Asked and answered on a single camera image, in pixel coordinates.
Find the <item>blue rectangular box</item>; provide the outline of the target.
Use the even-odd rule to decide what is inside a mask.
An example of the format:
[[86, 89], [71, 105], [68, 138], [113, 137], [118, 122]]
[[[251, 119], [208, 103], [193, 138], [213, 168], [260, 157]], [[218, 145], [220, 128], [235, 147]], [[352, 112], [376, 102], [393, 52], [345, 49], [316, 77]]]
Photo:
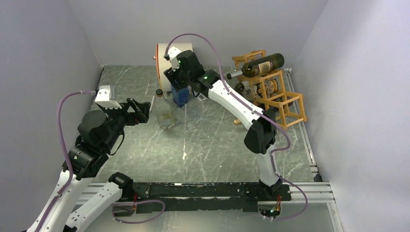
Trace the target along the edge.
[[182, 108], [189, 102], [189, 89], [183, 88], [179, 91], [176, 91], [174, 87], [171, 87], [173, 102], [179, 107]]

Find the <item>large clear glass bottle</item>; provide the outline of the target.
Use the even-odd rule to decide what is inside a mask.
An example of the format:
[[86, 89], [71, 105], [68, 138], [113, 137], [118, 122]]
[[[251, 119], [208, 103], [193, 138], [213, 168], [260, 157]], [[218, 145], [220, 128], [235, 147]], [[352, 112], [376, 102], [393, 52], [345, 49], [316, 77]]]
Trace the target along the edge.
[[155, 91], [155, 94], [156, 98], [154, 101], [153, 112], [157, 122], [162, 129], [170, 129], [176, 122], [173, 109], [164, 98], [162, 89], [158, 88]]

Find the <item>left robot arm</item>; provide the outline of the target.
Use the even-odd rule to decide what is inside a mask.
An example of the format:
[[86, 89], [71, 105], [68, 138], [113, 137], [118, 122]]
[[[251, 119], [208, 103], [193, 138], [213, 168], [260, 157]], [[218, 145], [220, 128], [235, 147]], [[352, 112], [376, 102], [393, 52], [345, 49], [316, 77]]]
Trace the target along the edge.
[[100, 106], [87, 112], [78, 126], [75, 146], [65, 153], [58, 183], [44, 209], [28, 228], [29, 232], [80, 232], [116, 201], [136, 200], [133, 180], [122, 173], [110, 176], [102, 190], [75, 209], [75, 205], [109, 156], [124, 128], [147, 123], [151, 103], [132, 98], [119, 108]]

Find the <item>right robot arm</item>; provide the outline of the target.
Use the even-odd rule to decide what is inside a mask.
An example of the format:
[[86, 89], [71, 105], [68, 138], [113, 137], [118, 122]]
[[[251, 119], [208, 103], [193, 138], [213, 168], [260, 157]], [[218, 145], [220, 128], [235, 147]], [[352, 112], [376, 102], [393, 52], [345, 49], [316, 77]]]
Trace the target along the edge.
[[171, 67], [164, 75], [176, 91], [190, 87], [195, 93], [219, 103], [233, 114], [247, 129], [244, 144], [256, 154], [259, 166], [261, 195], [273, 200], [279, 194], [282, 181], [271, 152], [275, 149], [276, 126], [272, 124], [275, 113], [263, 110], [238, 95], [214, 70], [205, 71], [191, 50], [180, 51], [171, 47], [164, 55]]

